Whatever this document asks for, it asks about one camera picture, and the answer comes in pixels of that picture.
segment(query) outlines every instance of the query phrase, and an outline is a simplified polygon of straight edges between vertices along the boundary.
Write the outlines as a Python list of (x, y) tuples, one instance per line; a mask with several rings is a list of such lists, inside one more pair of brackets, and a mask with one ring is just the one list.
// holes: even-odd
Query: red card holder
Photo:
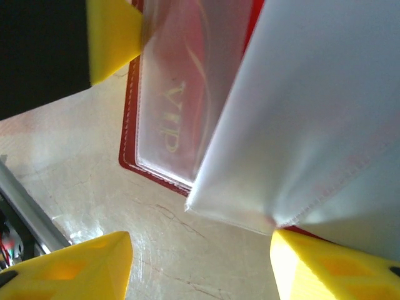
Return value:
[[(143, 10), (142, 1), (134, 3), (140, 10)], [(215, 58), (221, 54), (218, 49), (223, 44), (216, 46), (218, 43), (213, 37), (216, 30), (209, 25), (209, 18), (216, 18), (218, 14), (211, 11), (210, 7), (201, 6), (200, 1), (188, 2), (196, 3), (196, 7), (193, 7), (194, 4), (191, 7), (175, 7), (184, 9), (186, 15), (181, 19), (178, 15), (175, 18), (181, 27), (171, 22), (175, 19), (171, 19), (169, 12), (169, 19), (159, 17), (161, 21), (150, 29), (155, 34), (159, 28), (169, 29), (169, 32), (162, 32), (156, 39), (155, 43), (158, 44), (152, 47), (154, 58), (143, 61), (139, 57), (130, 63), (119, 153), (122, 167), (185, 196), (190, 191), (190, 182), (196, 176), (224, 104), (213, 99), (215, 95), (212, 93), (216, 90), (213, 85), (219, 82), (215, 79), (220, 78), (215, 76), (218, 70)], [(247, 45), (251, 37), (262, 6), (263, 0), (254, 0), (248, 27), (243, 29), (243, 45)], [(171, 36), (170, 33), (174, 31), (183, 34)], [(209, 50), (210, 40), (214, 41), (212, 46), (217, 49)], [(188, 63), (180, 66), (180, 61)], [(152, 70), (151, 75), (141, 70), (141, 63)], [(239, 63), (240, 60), (237, 64), (232, 63), (228, 66), (231, 69), (225, 69), (225, 72), (235, 74)], [(218, 99), (221, 95), (226, 98), (233, 78), (228, 81), (229, 86), (217, 95)], [(146, 112), (145, 118), (141, 114), (143, 110)], [(153, 150), (155, 155), (147, 159), (146, 155), (152, 154)], [(176, 171), (177, 178), (165, 175), (165, 172), (159, 172), (156, 167), (147, 164), (152, 160), (161, 169)]]

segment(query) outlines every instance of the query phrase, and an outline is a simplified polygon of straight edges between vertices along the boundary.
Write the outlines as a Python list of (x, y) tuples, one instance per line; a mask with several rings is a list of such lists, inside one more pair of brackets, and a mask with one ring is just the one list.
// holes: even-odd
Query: scratched surface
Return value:
[(187, 214), (182, 196), (119, 166), (127, 70), (0, 122), (1, 159), (73, 242), (130, 232), (127, 299), (279, 299), (269, 237)]

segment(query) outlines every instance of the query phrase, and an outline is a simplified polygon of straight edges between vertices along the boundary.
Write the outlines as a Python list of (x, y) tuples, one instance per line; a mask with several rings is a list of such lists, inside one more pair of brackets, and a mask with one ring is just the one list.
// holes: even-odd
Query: clear plastic sleeve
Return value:
[(146, 1), (136, 163), (191, 187), (243, 56), (252, 1)]
[[(399, 139), (400, 4), (311, 3), (266, 1), (189, 210), (270, 233), (374, 172)], [(359, 195), (377, 188), (369, 178)]]

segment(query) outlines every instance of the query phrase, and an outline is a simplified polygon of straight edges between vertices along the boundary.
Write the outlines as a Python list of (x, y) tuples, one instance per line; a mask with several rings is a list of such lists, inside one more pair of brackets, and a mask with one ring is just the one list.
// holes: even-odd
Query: yellow 3d printed part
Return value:
[(281, 300), (400, 299), (399, 262), (320, 239), (278, 230), (271, 262)]
[(91, 84), (141, 52), (142, 14), (126, 0), (86, 0)]
[(0, 272), (0, 299), (125, 299), (132, 259), (129, 233), (108, 234)]

